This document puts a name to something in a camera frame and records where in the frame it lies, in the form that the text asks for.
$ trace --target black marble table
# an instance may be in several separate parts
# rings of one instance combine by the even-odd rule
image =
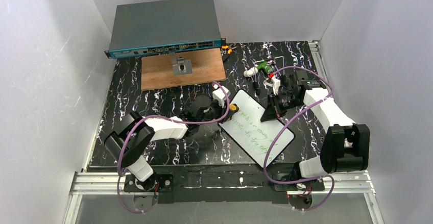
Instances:
[[[277,59],[278,68],[295,65],[317,72],[308,42],[265,42],[238,43],[234,53],[224,63],[227,81],[221,82],[233,97],[237,90],[244,89],[254,96],[252,81],[244,78],[243,72],[254,61],[271,57]],[[263,84],[264,74],[259,78],[261,94],[258,101],[265,106],[269,87]],[[211,96],[211,83],[189,85],[168,89],[141,91],[141,58],[122,58],[117,60],[111,81],[105,109],[94,146],[89,169],[112,168],[116,161],[103,145],[104,133],[110,131],[126,114],[137,111],[142,116],[159,114],[167,117],[178,115],[182,108],[189,106],[198,95]],[[291,109],[286,118],[299,112],[301,107]],[[320,153],[325,131],[313,112],[300,116],[289,127],[295,134],[294,141],[279,155],[274,162],[296,162],[315,157]],[[162,140],[149,144],[145,157],[151,165],[173,164],[253,164],[254,161],[234,142],[217,124],[201,126],[190,138]]]

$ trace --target table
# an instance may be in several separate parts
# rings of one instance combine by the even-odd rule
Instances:
[[[317,72],[307,41],[237,43],[236,46],[235,52],[224,63],[227,81],[221,82],[232,96],[239,89],[254,95],[252,81],[243,76],[244,70],[251,67],[254,61],[284,56],[284,61],[276,60],[278,68],[294,65]],[[263,73],[258,80],[261,88],[258,101],[265,106],[271,89],[263,84]],[[104,147],[103,135],[129,112],[134,110],[142,116],[160,114],[171,117],[189,106],[196,96],[211,96],[213,91],[209,83],[142,92],[140,82],[141,58],[118,59],[88,171],[101,168],[116,171],[117,162]],[[283,122],[300,110],[301,107],[289,110]],[[295,139],[275,163],[293,163],[320,154],[325,131],[311,111],[300,116],[289,128],[294,132]],[[152,142],[145,150],[145,157],[151,165],[254,164],[216,124],[201,126],[195,135],[187,139]]]

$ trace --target whiteboard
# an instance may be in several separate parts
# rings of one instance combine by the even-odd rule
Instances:
[[[239,145],[250,157],[263,167],[264,157],[278,132],[283,128],[279,120],[260,122],[264,108],[244,90],[239,90],[231,104],[236,104],[239,111],[230,121],[220,123],[220,127]],[[268,166],[287,145],[295,138],[295,135],[286,129],[272,148],[268,159]]]

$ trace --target wooden plank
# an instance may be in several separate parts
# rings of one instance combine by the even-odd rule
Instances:
[[[203,84],[226,79],[219,48],[176,53],[176,57],[190,59],[193,73],[174,76],[169,55],[143,57],[141,59],[141,90]]]

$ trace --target robotic arm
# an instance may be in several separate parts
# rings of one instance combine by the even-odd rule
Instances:
[[[228,95],[230,91],[222,86]],[[221,89],[216,89],[212,93],[213,99],[207,96],[198,96],[191,106],[180,112],[179,116],[172,117],[177,121],[211,121],[224,114],[226,97]],[[225,122],[238,111],[236,105],[232,104],[229,114],[223,119]],[[126,115],[104,139],[104,145],[111,155],[119,160],[122,146],[130,130],[142,119],[135,111]],[[192,136],[199,129],[199,125],[186,125],[176,123],[162,118],[150,118],[140,124],[131,136],[127,149],[122,158],[122,168],[127,168],[135,177],[141,181],[146,181],[153,170],[142,155],[145,148],[151,141],[161,139],[181,139]]]
[[[328,91],[321,81],[309,80],[306,71],[296,70],[287,79],[281,76],[274,82],[277,93],[268,95],[261,122],[283,117],[287,109],[299,105],[311,105],[323,99]],[[323,176],[327,173],[365,170],[368,166],[370,130],[357,125],[328,98],[311,109],[327,131],[321,154],[309,160],[297,162],[291,180]]]

